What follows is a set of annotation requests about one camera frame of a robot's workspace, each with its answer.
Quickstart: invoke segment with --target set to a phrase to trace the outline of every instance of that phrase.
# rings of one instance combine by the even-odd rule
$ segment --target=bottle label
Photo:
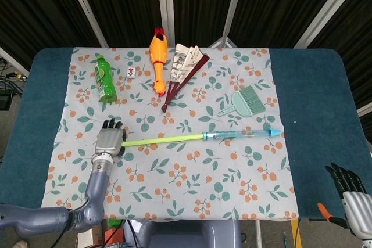
[[[99,98],[105,96],[105,84],[103,83],[103,77],[105,76],[105,71],[98,67],[98,64],[94,67],[95,80],[98,84],[98,94]]]

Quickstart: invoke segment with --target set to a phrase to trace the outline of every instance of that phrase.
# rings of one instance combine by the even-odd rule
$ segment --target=robotic arm
[[[325,206],[318,208],[327,221],[337,224],[363,241],[364,248],[372,248],[372,195],[367,194],[359,176],[335,163],[325,169],[331,174],[342,205],[345,219],[332,216]]]
[[[85,190],[86,203],[75,210],[65,207],[26,209],[0,204],[0,230],[14,227],[18,235],[28,237],[72,230],[84,232],[103,220],[103,201],[109,182],[113,158],[124,153],[121,143],[126,140],[123,124],[106,120],[98,134],[93,168]]]

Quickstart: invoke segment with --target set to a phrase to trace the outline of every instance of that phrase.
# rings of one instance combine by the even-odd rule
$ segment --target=yellow-green lightsaber handle
[[[203,139],[203,138],[204,138],[204,134],[185,135],[185,136],[169,136],[165,138],[139,139],[137,141],[123,142],[121,146],[150,145],[152,143],[180,142],[180,141],[189,141],[191,139]]]

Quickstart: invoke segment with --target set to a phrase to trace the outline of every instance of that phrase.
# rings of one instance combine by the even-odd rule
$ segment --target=floral tablecloth
[[[107,118],[122,121],[128,140],[273,127],[283,131],[268,49],[202,48],[210,60],[168,106],[152,89],[154,70],[146,48],[75,48],[65,107],[55,137],[43,207],[84,203],[96,136]],[[99,102],[94,66],[104,55],[113,70],[118,99]],[[164,79],[170,76],[169,49]],[[126,77],[128,67],[136,78]],[[252,85],[264,113],[241,117],[216,113],[231,94]],[[126,148],[106,191],[112,218],[272,219],[297,218],[296,196],[284,134],[274,138],[188,141]]]

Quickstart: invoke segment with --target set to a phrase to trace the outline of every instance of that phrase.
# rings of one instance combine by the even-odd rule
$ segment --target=black cable
[[[2,70],[1,70],[0,77],[1,77],[2,73],[4,72],[4,70],[7,70],[7,69],[9,69],[9,68],[11,68],[11,66],[4,65],[4,67],[3,67]]]
[[[18,85],[16,85],[16,83],[14,81],[7,81],[7,78],[5,79],[5,82],[8,82],[10,83],[12,86],[18,88],[19,90],[21,90],[23,92],[23,89],[20,88]]]
[[[301,222],[301,218],[298,219],[298,224],[297,224],[297,229],[296,229],[296,236],[295,236],[295,248],[297,246],[297,236],[298,236],[298,230],[300,228],[300,222]]]
[[[132,235],[133,235],[133,239],[134,239],[135,248],[138,248],[137,241],[136,241],[136,235],[135,235],[135,232],[134,232],[134,229],[133,229],[132,223],[130,222],[129,219],[128,219],[128,225],[129,225],[129,227],[130,227],[130,230],[132,231]]]
[[[11,82],[11,81],[0,81],[4,84],[4,90],[6,91],[6,86],[8,86],[8,91],[10,91],[10,89],[18,92],[19,94],[22,95],[23,93],[23,89],[21,89],[18,85],[16,85],[14,82]]]
[[[74,210],[79,210],[79,209],[83,208],[83,207],[88,203],[88,201],[89,201],[89,200],[86,199],[85,202],[84,202],[81,206],[75,208]]]
[[[120,229],[121,225],[123,224],[123,221],[124,221],[124,219],[121,219],[119,226],[116,228],[116,230],[113,233],[111,233],[110,237],[107,238],[107,240],[104,242],[104,244],[101,246],[101,248],[105,248],[108,241],[110,241],[110,239],[114,236],[114,234],[117,232],[117,230]]]
[[[241,238],[241,240],[242,240],[242,243],[244,242],[244,241],[246,241],[246,233],[241,233],[240,234],[240,238]]]
[[[70,228],[70,225],[71,225],[71,222],[72,222],[72,217],[73,217],[73,214],[71,212],[69,212],[69,218],[67,219],[66,226],[64,227],[63,231],[60,233],[60,235],[58,236],[58,238],[56,239],[56,241],[54,241],[54,243],[51,246],[51,248],[56,247],[56,245],[58,244],[58,242],[60,241],[60,239],[63,237],[63,235],[65,234],[65,232]]]

